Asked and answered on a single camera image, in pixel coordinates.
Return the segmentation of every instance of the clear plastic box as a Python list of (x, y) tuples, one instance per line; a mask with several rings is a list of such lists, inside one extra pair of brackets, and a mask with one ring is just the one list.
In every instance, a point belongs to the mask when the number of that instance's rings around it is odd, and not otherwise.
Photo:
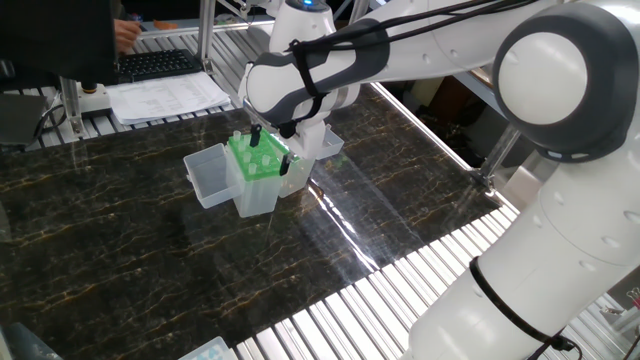
[[(279, 164), (286, 148), (274, 142), (276, 140), (273, 138), (261, 138), (261, 141), (264, 140), (273, 144), (274, 156), (271, 161), (278, 161)], [(327, 129), (318, 159), (337, 154), (343, 144), (344, 141)], [(189, 174), (187, 178), (193, 184), (196, 197), (205, 209), (233, 199), (240, 217), (245, 218), (272, 212), (278, 197), (287, 197), (304, 188), (315, 160), (296, 158), (284, 176), (249, 176), (250, 180), (246, 180), (247, 160), (237, 159), (229, 145), (217, 144), (191, 154), (184, 158), (184, 163)], [(244, 172), (239, 164), (244, 164)]]
[(238, 360), (220, 336), (200, 346), (179, 360)]
[(231, 200), (242, 194), (242, 183), (227, 176), (227, 152), (223, 144), (214, 145), (184, 158), (196, 197), (202, 207), (212, 206)]

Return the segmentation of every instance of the monitor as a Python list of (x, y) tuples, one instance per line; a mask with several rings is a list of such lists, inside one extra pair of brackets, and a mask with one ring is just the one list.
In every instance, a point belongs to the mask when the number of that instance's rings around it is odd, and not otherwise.
[(16, 82), (33, 69), (115, 84), (111, 12), (111, 0), (0, 0), (0, 59), (16, 64)]

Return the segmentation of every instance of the transparent plastic container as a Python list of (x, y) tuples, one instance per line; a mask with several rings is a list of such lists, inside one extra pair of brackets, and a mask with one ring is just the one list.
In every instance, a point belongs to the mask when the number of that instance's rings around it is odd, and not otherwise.
[(220, 336), (200, 346), (179, 360), (238, 360)]
[[(344, 141), (331, 131), (330, 126), (327, 126), (322, 150), (320, 150), (316, 160), (322, 160), (338, 154), (340, 150), (342, 150), (343, 145)], [(291, 163), (289, 172), (283, 177), (282, 189), (280, 189), (281, 198), (285, 198), (307, 185), (307, 180), (309, 180), (309, 175), (316, 160), (296, 158), (293, 163)]]
[(214, 145), (184, 158), (196, 197), (202, 207), (231, 200), (242, 194), (242, 183), (227, 176), (228, 155), (223, 144)]
[[(234, 132), (229, 143), (217, 144), (184, 158), (196, 197), (205, 209), (233, 199), (240, 217), (272, 212), (278, 197), (304, 188), (315, 160), (295, 158), (286, 175), (279, 168), (288, 150), (271, 134), (261, 135), (257, 148)], [(337, 154), (344, 142), (327, 129), (318, 159)]]

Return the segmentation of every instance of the metal rod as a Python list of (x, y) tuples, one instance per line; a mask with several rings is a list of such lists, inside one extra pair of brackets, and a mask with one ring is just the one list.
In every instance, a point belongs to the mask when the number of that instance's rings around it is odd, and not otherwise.
[(200, 0), (200, 28), (198, 31), (198, 59), (203, 65), (209, 59), (211, 35), (216, 12), (216, 0)]
[(60, 88), (62, 90), (62, 104), (67, 114), (67, 122), (71, 125), (71, 130), (75, 137), (84, 137), (86, 132), (82, 123), (82, 113), (80, 112), (80, 102), (78, 100), (78, 85), (75, 80), (60, 77)]
[(347, 9), (347, 6), (349, 6), (349, 4), (351, 4), (352, 1), (353, 0), (345, 0), (342, 2), (342, 5), (340, 5), (338, 10), (336, 10), (336, 13), (333, 14), (333, 21), (338, 20), (340, 15), (342, 15), (342, 13)]
[(520, 132), (513, 126), (508, 125), (502, 136), (498, 140), (496, 146), (494, 146), (487, 159), (482, 164), (480, 169), (472, 170), (471, 175), (476, 181), (484, 184), (485, 186), (492, 188), (492, 178), (498, 167), (502, 164), (507, 157), (513, 146), (520, 138)]
[(351, 12), (351, 19), (349, 20), (349, 24), (353, 24), (361, 17), (365, 16), (368, 10), (369, 0), (354, 0), (353, 11)]

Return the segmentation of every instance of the desk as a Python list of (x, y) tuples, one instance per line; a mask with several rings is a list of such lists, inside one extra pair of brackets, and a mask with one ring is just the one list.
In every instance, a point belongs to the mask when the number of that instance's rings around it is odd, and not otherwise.
[(343, 151), (248, 219), (230, 202), (203, 210), (182, 162), (248, 131), (243, 111), (0, 156), (0, 324), (22, 322), (65, 360), (178, 359), (496, 208), (371, 86), (328, 122)]

